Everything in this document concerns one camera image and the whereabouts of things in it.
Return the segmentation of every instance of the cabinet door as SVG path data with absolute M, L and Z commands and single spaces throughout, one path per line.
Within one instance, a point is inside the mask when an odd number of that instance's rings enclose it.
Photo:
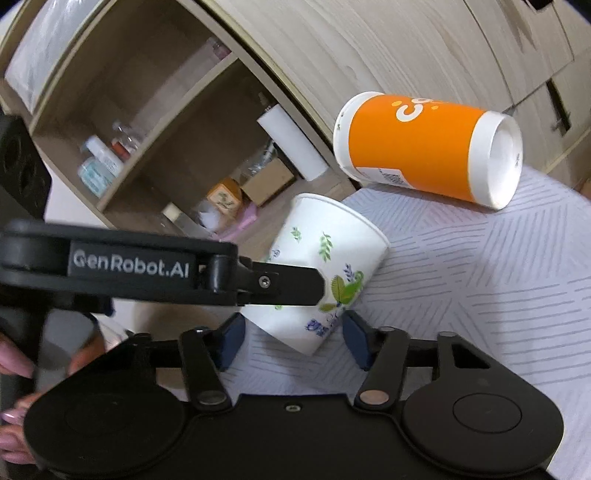
M 207 0 L 262 49 L 332 131 L 377 90 L 503 111 L 506 84 L 462 0 Z
M 554 0 L 554 9 L 562 22 L 575 56 L 591 48 L 591 24 L 566 0 Z
M 522 0 L 466 0 L 495 53 L 515 103 L 572 61 L 569 42 L 552 8 Z
M 514 117 L 523 135 L 524 163 L 546 172 L 565 150 L 546 85 L 521 102 Z
M 563 137 L 563 144 L 568 148 L 591 127 L 591 49 L 557 73 L 554 83 L 570 114 L 571 128 Z

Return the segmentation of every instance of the tabletop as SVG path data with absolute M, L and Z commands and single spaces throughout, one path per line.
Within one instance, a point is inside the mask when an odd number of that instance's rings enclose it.
M 353 308 L 371 325 L 434 339 L 451 330 L 501 361 L 559 406 L 558 479 L 591 477 L 591 204 L 524 168 L 500 212 L 388 186 L 344 201 L 390 240 L 380 269 Z M 239 393 L 353 395 L 363 382 L 338 327 L 312 357 L 249 323 L 222 378 Z M 403 397 L 430 381 L 408 376 Z

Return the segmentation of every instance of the paper towel roll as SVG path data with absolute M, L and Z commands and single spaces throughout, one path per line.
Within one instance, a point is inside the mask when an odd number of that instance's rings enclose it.
M 317 179 L 328 170 L 324 158 L 281 105 L 275 105 L 258 122 L 307 181 Z

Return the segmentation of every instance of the cup rim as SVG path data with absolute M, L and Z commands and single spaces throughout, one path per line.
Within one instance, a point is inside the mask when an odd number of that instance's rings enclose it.
M 361 215 L 359 212 L 356 212 L 355 210 L 353 210 L 350 207 L 347 207 L 346 205 L 344 205 L 341 202 L 338 202 L 337 200 L 333 200 L 330 197 L 325 197 L 323 195 L 317 195 L 315 193 L 300 193 L 299 195 L 296 195 L 294 197 L 294 199 L 291 201 L 291 205 L 292 207 L 294 207 L 296 205 L 296 201 L 298 199 L 301 198 L 308 198 L 308 199 L 312 199 L 312 200 L 319 200 L 321 202 L 325 202 L 328 203 L 332 206 L 338 207 L 341 210 L 344 210 L 345 212 L 347 212 L 348 214 L 354 216 L 357 220 L 361 220 L 365 225 L 367 225 L 368 227 L 370 227 L 375 233 L 378 234 L 378 236 L 382 239 L 382 241 L 384 242 L 384 245 L 386 246 L 386 248 L 390 247 L 390 240 L 388 240 L 388 237 L 386 236 L 385 233 L 383 233 L 374 223 L 370 222 L 369 220 L 367 220 L 366 217 L 364 217 L 363 215 Z

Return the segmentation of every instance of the plastic bag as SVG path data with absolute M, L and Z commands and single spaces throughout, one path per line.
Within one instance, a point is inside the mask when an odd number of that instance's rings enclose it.
M 103 0 L 48 0 L 22 38 L 6 81 L 32 113 L 57 62 Z

